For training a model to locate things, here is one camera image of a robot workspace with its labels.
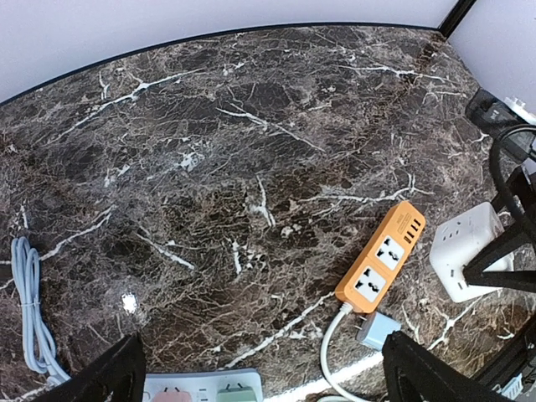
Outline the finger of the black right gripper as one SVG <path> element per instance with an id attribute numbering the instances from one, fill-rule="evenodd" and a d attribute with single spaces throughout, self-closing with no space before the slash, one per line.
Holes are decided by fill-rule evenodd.
<path id="1" fill-rule="evenodd" d="M 523 215 L 535 223 L 535 189 L 528 183 L 521 167 L 516 167 L 506 181 L 524 208 Z M 464 267 L 462 274 L 468 285 L 506 287 L 514 290 L 535 292 L 535 271 L 492 271 L 491 265 L 508 256 L 523 245 L 532 244 L 523 226 L 514 221 L 490 244 L 486 245 Z"/>

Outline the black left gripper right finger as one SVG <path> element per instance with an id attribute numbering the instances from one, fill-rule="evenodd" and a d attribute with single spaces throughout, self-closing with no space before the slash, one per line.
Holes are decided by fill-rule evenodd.
<path id="1" fill-rule="evenodd" d="M 484 382 L 457 372 L 403 332 L 387 336 L 382 348 L 387 393 L 391 401 L 506 401 Z"/>

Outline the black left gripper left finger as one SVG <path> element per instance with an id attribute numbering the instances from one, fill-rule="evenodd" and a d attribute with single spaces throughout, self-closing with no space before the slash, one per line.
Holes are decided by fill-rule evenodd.
<path id="1" fill-rule="evenodd" d="M 146 356 L 141 335 L 125 336 L 70 380 L 40 395 L 40 402 L 143 400 Z"/>

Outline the white cube socket adapter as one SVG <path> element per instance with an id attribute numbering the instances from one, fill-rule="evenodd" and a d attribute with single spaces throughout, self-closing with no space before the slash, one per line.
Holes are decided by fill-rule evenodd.
<path id="1" fill-rule="evenodd" d="M 465 302 L 498 290 L 469 285 L 462 272 L 503 231 L 503 224 L 489 202 L 478 204 L 437 227 L 430 248 L 430 265 L 453 302 Z"/>

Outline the pink charger plug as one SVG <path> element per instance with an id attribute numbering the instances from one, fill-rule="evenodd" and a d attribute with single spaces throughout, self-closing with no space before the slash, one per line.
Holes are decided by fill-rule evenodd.
<path id="1" fill-rule="evenodd" d="M 189 392 L 175 389 L 159 391 L 152 398 L 152 402 L 192 402 Z"/>

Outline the light blue charger plug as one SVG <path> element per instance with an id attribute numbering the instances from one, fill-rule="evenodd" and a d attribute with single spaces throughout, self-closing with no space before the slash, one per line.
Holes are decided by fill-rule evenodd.
<path id="1" fill-rule="evenodd" d="M 401 324 L 381 312 L 372 312 L 365 316 L 363 325 L 358 330 L 356 339 L 362 345 L 380 351 L 386 338 L 399 331 Z"/>

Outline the light blue power strip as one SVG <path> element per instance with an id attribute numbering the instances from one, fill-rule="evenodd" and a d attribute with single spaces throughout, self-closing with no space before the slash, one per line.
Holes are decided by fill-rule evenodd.
<path id="1" fill-rule="evenodd" d="M 250 386 L 256 394 L 257 401 L 263 401 L 264 395 L 260 374 L 252 368 L 231 369 L 213 372 L 185 374 L 147 374 L 143 390 L 143 401 L 152 401 L 159 391 L 179 389 L 189 392 L 193 401 L 216 401 L 219 390 L 227 385 Z"/>

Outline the orange power strip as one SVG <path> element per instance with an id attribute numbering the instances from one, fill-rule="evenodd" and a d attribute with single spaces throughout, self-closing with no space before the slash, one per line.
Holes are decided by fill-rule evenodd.
<path id="1" fill-rule="evenodd" d="M 357 313 L 376 310 L 425 228 L 408 201 L 392 207 L 335 288 L 335 297 Z"/>

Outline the green charger plug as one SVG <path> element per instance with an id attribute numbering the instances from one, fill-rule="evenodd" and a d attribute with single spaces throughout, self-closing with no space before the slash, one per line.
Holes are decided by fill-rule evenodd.
<path id="1" fill-rule="evenodd" d="M 250 386 L 237 384 L 231 387 L 229 384 L 216 394 L 217 402 L 256 402 L 255 391 Z"/>

